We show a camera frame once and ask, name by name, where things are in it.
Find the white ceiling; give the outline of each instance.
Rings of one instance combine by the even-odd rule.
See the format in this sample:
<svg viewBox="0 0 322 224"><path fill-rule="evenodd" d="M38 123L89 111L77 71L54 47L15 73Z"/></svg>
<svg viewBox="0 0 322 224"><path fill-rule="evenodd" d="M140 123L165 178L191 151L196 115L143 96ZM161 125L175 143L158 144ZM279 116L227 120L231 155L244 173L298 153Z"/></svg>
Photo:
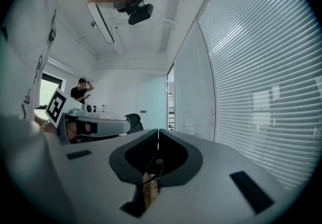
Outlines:
<svg viewBox="0 0 322 224"><path fill-rule="evenodd" d="M149 20L135 26L127 23L126 13L100 7L102 16L112 31L115 43L107 44L98 28L93 28L93 18L86 7L85 0L60 0L57 19L73 34L98 61L101 58L131 57L142 54L155 56L164 53L167 48L172 28L175 28L175 15L179 0L144 0L154 6Z"/></svg>
<svg viewBox="0 0 322 224"><path fill-rule="evenodd" d="M167 66L169 71L175 57L205 0L180 0L177 14L176 27L171 30L167 47Z"/></svg>

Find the man's hand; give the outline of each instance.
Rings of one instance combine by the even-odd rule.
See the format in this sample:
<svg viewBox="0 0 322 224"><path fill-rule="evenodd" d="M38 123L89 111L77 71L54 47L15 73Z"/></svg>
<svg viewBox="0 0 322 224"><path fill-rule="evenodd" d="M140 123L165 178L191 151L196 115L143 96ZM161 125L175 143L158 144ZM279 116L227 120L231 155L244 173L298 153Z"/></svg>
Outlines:
<svg viewBox="0 0 322 224"><path fill-rule="evenodd" d="M52 133L52 134L55 134L57 135L56 133L56 127L52 124L52 123L47 123L44 127L44 130L43 130L45 133Z"/></svg>
<svg viewBox="0 0 322 224"><path fill-rule="evenodd" d="M73 98L74 100L76 100L76 101L80 102L80 101L82 101L82 100L86 100L88 97L89 97L89 95L84 95L83 97L80 97L80 98L78 98L78 99L75 99L74 97L72 97L72 98Z"/></svg>
<svg viewBox="0 0 322 224"><path fill-rule="evenodd" d="M86 123L85 130L86 132L91 132L91 125ZM77 127L75 122L66 123L66 134L69 141L77 137L78 134L77 134Z"/></svg>
<svg viewBox="0 0 322 224"><path fill-rule="evenodd" d="M91 82L88 81L86 78L84 78L84 80L90 86L89 88L86 89L86 92L90 92L90 91L94 90L94 87L92 86Z"/></svg>

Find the window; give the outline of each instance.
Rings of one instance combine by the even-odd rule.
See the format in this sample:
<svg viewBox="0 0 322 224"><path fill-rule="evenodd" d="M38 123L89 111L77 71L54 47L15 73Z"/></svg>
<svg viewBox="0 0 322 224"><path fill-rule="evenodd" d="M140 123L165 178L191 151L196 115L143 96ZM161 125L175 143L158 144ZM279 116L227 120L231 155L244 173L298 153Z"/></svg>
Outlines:
<svg viewBox="0 0 322 224"><path fill-rule="evenodd" d="M175 59L175 131L214 141L215 91L207 47L193 23Z"/></svg>
<svg viewBox="0 0 322 224"><path fill-rule="evenodd" d="M62 80L52 77L46 73L42 74L40 84L40 107L38 110L45 110L53 93L57 88L61 88Z"/></svg>
<svg viewBox="0 0 322 224"><path fill-rule="evenodd" d="M211 0L200 24L218 97L215 141L286 188L302 185L322 153L322 32L308 2Z"/></svg>

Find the black chair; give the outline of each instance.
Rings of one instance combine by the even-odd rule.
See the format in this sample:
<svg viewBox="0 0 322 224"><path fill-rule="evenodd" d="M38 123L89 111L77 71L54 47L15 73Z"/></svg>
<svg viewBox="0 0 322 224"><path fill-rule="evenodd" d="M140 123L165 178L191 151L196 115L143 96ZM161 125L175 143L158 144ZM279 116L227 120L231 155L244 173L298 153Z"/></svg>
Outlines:
<svg viewBox="0 0 322 224"><path fill-rule="evenodd" d="M131 129L127 132L127 134L132 134L144 130L142 123L140 122L141 118L138 114L128 114L125 117L131 125Z"/></svg>

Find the ceiling fixture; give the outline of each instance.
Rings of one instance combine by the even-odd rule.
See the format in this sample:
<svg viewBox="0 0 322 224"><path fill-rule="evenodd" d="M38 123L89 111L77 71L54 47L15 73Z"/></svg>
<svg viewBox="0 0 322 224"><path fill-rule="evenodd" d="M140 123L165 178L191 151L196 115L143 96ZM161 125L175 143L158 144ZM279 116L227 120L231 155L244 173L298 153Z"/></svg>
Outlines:
<svg viewBox="0 0 322 224"><path fill-rule="evenodd" d="M94 23L94 28L95 25L98 27L98 29L101 31L103 37L105 38L106 42L108 44L113 44L114 38L113 38L113 34L111 33L112 31L109 30L109 28L107 27L107 24L102 16L101 10L99 8L99 6L95 3L87 3L86 4L88 10L90 11L92 17L93 17L93 22L92 22L92 26Z"/></svg>

